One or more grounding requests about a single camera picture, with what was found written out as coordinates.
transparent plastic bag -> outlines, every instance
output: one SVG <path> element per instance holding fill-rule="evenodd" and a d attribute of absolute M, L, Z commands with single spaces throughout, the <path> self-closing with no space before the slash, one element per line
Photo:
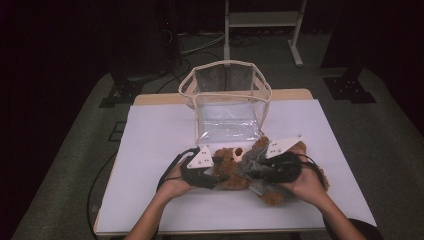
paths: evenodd
<path fill-rule="evenodd" d="M 193 68 L 178 89 L 196 113 L 196 143 L 255 141 L 271 87 L 252 63 L 226 60 Z"/>

brown stuffed animal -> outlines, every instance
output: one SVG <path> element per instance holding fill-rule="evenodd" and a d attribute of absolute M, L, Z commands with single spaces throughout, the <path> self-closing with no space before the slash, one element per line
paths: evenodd
<path fill-rule="evenodd" d="M 263 179 L 252 178 L 250 174 L 267 167 L 258 163 L 257 160 L 264 158 L 268 144 L 269 139 L 262 137 L 256 141 L 249 151 L 243 148 L 222 148 L 217 150 L 214 157 L 220 157 L 223 161 L 214 165 L 214 174 L 229 176 L 228 180 L 220 182 L 218 187 L 228 190 L 250 188 L 266 204 L 272 206 L 283 203 L 286 197 L 293 197 L 293 194 L 287 189 L 277 184 L 267 183 Z M 288 151 L 306 155 L 306 145 L 303 142 L 298 142 Z M 320 169 L 320 171 L 324 177 L 325 189 L 327 190 L 329 187 L 328 181 L 323 170 Z"/>

white tabletop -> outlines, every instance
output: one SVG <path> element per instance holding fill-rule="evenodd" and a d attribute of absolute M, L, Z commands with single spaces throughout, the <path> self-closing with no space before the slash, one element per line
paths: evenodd
<path fill-rule="evenodd" d="M 99 235 L 129 232 L 172 160 L 196 147 L 194 112 L 183 104 L 132 106 L 95 224 Z M 272 101 L 264 133 L 301 134 L 307 155 L 329 179 L 329 195 L 349 218 L 376 225 L 318 100 Z M 250 190 L 195 189 L 165 209 L 160 233 L 323 229 L 322 215 L 297 199 L 267 206 Z"/>

hand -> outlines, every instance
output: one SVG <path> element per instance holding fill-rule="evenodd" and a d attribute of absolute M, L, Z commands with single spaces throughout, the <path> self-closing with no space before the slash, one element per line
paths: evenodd
<path fill-rule="evenodd" d="M 302 162 L 307 162 L 304 148 L 292 148 L 293 153 L 301 154 L 299 159 Z M 304 165 L 299 177 L 291 183 L 280 183 L 282 187 L 290 190 L 299 199 L 317 206 L 321 201 L 328 198 L 328 195 L 323 188 L 317 174 L 310 167 Z"/>
<path fill-rule="evenodd" d="M 188 192 L 190 189 L 193 189 L 193 186 L 190 186 L 181 176 L 181 164 L 185 161 L 182 160 L 175 165 L 167 176 L 167 180 L 159 188 L 158 193 L 167 199 L 171 200 L 173 198 L 180 197 Z"/>

gray carpet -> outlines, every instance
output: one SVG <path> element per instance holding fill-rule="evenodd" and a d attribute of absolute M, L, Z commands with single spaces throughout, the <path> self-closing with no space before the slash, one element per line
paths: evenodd
<path fill-rule="evenodd" d="M 253 62 L 274 89 L 307 88 L 318 99 L 386 240 L 424 239 L 424 138 L 388 93 L 384 82 L 364 70 L 359 81 L 376 103 L 333 100 L 323 78 L 344 69 L 320 69 L 329 34 L 299 37 L 304 67 L 295 67 L 286 45 L 288 35 L 255 37 L 249 47 L 232 47 L 233 59 Z M 183 50 L 209 37 L 182 36 Z M 149 82 L 143 93 L 184 76 L 188 69 L 222 58 L 222 46 L 185 56 L 174 75 Z M 176 92 L 178 81 L 162 90 Z M 114 153 L 130 104 L 99 108 L 113 86 L 102 77 L 57 154 L 13 239 L 95 239 L 90 231 L 113 166 Z M 288 234 L 179 236 L 175 239 L 289 239 Z M 302 233 L 302 239 L 330 239 L 325 232 Z"/>

